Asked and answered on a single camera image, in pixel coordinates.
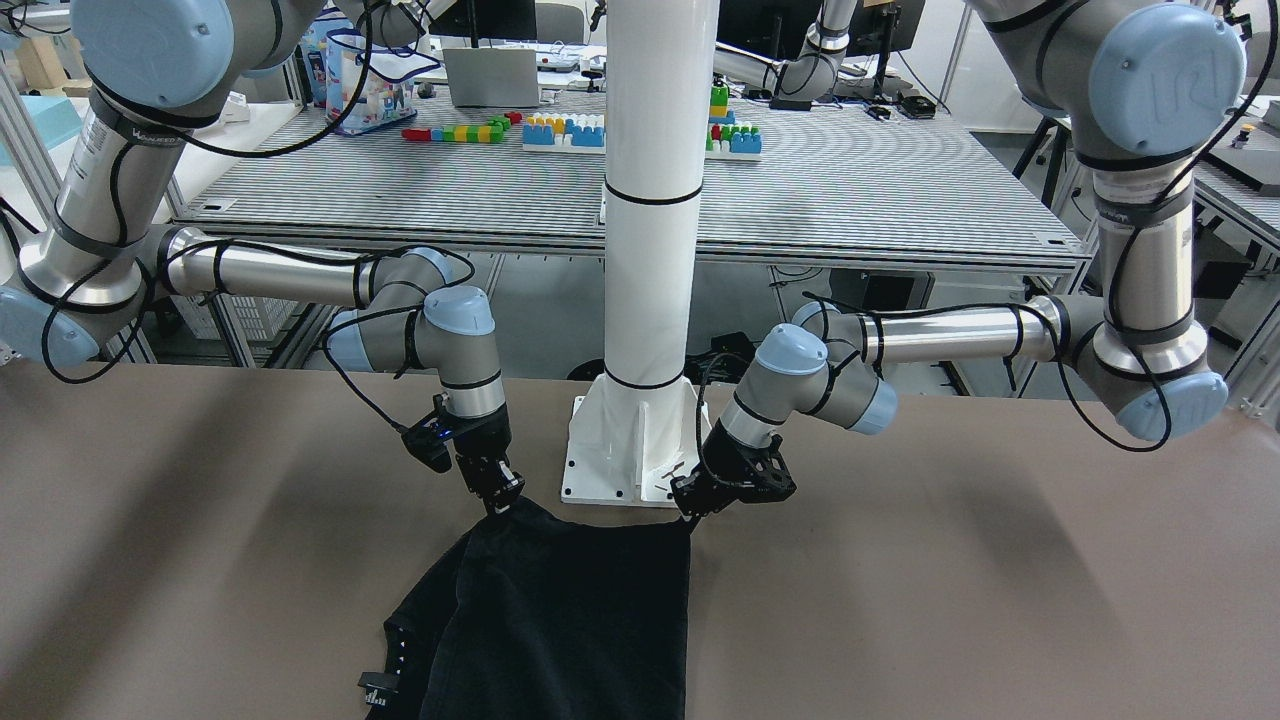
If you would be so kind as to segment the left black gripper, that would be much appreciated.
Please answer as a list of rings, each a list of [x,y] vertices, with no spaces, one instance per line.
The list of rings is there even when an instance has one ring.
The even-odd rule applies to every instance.
[[[733,502],[780,503],[797,489],[781,454],[783,439],[769,436],[754,447],[735,439],[723,425],[712,430],[703,446],[698,473],[698,509],[721,511]],[[695,530],[701,512],[684,516],[687,530]]]

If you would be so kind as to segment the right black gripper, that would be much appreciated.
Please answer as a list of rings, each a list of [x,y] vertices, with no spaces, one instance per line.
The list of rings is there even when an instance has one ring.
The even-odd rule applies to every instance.
[[[511,441],[508,413],[460,418],[456,423],[454,457],[467,489],[486,505],[489,516],[509,511],[525,487],[524,478],[509,465]]]

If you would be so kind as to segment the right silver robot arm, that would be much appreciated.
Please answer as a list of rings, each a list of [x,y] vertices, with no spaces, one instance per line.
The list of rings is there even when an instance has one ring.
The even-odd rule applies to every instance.
[[[396,423],[435,471],[457,468],[493,514],[524,479],[511,441],[486,295],[448,255],[420,246],[306,252],[218,238],[154,215],[191,132],[211,126],[233,83],[291,55],[321,1],[73,1],[93,88],[47,229],[3,220],[3,343],[72,383],[154,300],[223,293],[342,309],[323,343],[338,370],[433,369],[442,393]]]

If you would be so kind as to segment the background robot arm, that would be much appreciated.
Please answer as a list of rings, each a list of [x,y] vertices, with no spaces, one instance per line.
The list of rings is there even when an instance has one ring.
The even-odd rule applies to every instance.
[[[809,105],[835,86],[858,1],[721,1],[714,72]]]

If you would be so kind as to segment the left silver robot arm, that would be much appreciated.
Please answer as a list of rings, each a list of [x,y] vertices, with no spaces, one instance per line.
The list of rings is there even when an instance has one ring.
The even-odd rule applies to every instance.
[[[1091,170],[1102,293],[873,313],[815,299],[756,350],[671,488],[689,519],[796,489],[781,427],[804,414],[864,436],[899,398],[884,365],[1019,357],[1075,373],[1153,452],[1212,421],[1229,386],[1196,319],[1193,237],[1201,154],[1242,106],[1245,49],[1222,17],[1187,1],[975,1],[1024,99],[1069,119]]]

